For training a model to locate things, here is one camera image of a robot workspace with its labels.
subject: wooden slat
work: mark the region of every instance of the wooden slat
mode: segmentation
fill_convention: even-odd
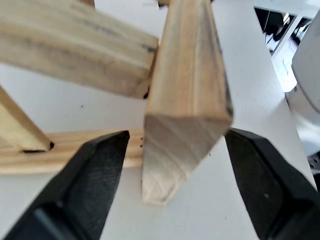
[[[165,4],[165,5],[169,5],[170,0],[158,0],[159,4]]]
[[[0,136],[12,151],[48,151],[51,141],[0,86]]]
[[[75,0],[1,0],[0,61],[143,98],[158,38]]]
[[[166,204],[232,120],[210,0],[171,0],[146,109],[142,200]]]
[[[95,0],[78,0],[81,3],[87,4],[91,7],[95,7]]]
[[[84,132],[49,133],[54,142],[48,152],[22,153],[0,139],[0,175],[43,174],[60,171],[76,151],[87,141],[127,129],[105,129]],[[125,154],[124,168],[142,165],[143,130],[129,129],[130,140]]]

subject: wood grain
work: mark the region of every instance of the wood grain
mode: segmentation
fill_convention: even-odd
[[[0,1],[0,61],[142,99],[158,38],[77,0]]]
[[[60,171],[76,151],[87,141],[126,129],[105,129],[84,132],[49,133],[55,143],[48,152],[23,153],[0,139],[0,175],[43,174]],[[129,129],[130,140],[126,149],[124,168],[142,165],[143,130]]]
[[[233,121],[210,0],[172,0],[144,120],[142,200],[164,205]]]
[[[12,151],[48,151],[51,141],[0,86],[0,136]]]

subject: white surface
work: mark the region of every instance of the white surface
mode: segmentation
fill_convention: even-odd
[[[160,36],[166,10],[159,11],[150,1],[96,0],[96,6]],[[213,9],[234,104],[234,127],[270,139],[314,184],[253,3],[215,0]],[[0,83],[46,132],[143,125],[143,101],[5,65],[0,74]],[[51,176],[0,177],[0,236]],[[140,194],[141,169],[125,169],[101,239],[257,239],[235,182],[224,138],[167,207],[143,205]]]
[[[279,41],[271,41],[267,44],[268,48],[274,50]],[[284,93],[290,92],[297,85],[297,80],[292,70],[292,58],[297,51],[298,45],[291,38],[285,43],[281,52],[275,59],[272,59],[272,64]]]
[[[319,0],[253,0],[255,7],[279,13],[302,15],[313,19],[319,8]]]

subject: white object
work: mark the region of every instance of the white object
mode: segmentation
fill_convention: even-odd
[[[160,36],[167,12],[146,4],[150,2],[96,0],[96,7]],[[268,138],[315,184],[253,3],[215,0],[213,12],[234,104],[233,126]],[[0,74],[1,84],[46,132],[143,126],[143,101],[7,66],[1,67]],[[0,237],[51,177],[0,176]],[[166,207],[144,205],[141,169],[124,169],[101,239],[258,239],[237,188],[224,138]]]
[[[287,100],[309,156],[320,151],[320,12],[292,59],[292,69],[298,85]]]

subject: black clamp jaw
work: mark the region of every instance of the black clamp jaw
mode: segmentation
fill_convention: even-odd
[[[235,179],[261,240],[319,240],[320,196],[265,138],[225,136]]]
[[[99,240],[118,188],[130,135],[86,142],[4,240]]]

